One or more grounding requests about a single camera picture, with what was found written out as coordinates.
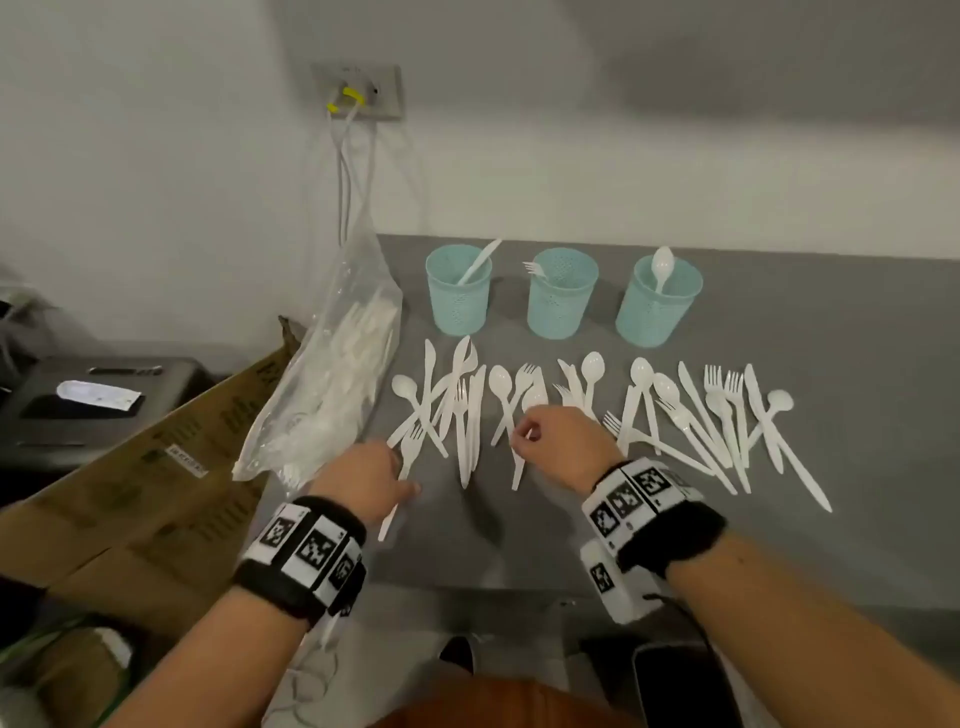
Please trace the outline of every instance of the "hand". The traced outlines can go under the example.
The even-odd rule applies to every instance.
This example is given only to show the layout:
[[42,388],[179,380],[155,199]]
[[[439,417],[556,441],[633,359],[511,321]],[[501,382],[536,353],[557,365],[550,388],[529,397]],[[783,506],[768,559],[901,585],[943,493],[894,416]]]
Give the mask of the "hand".
[[374,525],[420,492],[417,483],[396,479],[399,470],[399,458],[382,440],[358,443],[321,468],[308,495],[327,497]]
[[510,436],[510,445],[524,460],[583,497],[624,460],[610,433],[576,407],[531,407]]

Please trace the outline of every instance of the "clear plastic bag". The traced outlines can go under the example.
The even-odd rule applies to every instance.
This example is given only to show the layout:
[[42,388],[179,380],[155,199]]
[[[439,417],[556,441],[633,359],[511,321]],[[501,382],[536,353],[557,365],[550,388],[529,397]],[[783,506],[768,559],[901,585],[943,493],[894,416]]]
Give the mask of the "clear plastic bag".
[[273,471],[292,495],[356,441],[370,415],[399,342],[403,295],[365,212],[300,350],[247,434],[234,480]]

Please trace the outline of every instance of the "black shoe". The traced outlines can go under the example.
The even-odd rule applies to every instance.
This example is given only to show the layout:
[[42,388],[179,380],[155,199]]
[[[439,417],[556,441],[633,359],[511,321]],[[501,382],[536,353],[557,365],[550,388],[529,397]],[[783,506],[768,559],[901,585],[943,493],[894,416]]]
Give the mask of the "black shoe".
[[473,658],[473,645],[463,635],[450,638],[444,649],[440,651],[440,659],[445,663],[462,667],[471,675],[476,665]]

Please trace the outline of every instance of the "blue plastic container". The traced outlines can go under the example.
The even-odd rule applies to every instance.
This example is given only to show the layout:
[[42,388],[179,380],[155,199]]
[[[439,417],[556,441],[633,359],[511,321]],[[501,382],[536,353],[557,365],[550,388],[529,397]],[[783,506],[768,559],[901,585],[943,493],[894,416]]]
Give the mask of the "blue plastic container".
[[685,260],[676,258],[673,275],[657,293],[654,257],[647,255],[634,266],[627,294],[616,315],[616,330],[639,347],[652,349],[665,342],[704,287],[704,277]]
[[527,325],[544,339],[565,339],[576,333],[600,277],[596,261],[571,248],[551,248],[534,258],[546,274],[530,277]]
[[463,285],[457,281],[480,255],[475,245],[444,245],[427,256],[426,279],[430,287],[430,305],[437,328],[448,336],[467,336],[487,322],[490,276],[493,263],[488,259]]

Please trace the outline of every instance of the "person's left hand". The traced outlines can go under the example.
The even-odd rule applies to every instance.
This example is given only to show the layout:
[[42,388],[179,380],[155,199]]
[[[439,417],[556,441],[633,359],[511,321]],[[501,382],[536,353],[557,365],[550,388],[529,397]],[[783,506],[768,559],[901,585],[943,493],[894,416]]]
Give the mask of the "person's left hand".
[[340,503],[360,521],[373,525],[420,492],[417,483],[396,479],[399,469],[399,458],[382,440],[357,443],[321,468],[307,494]]

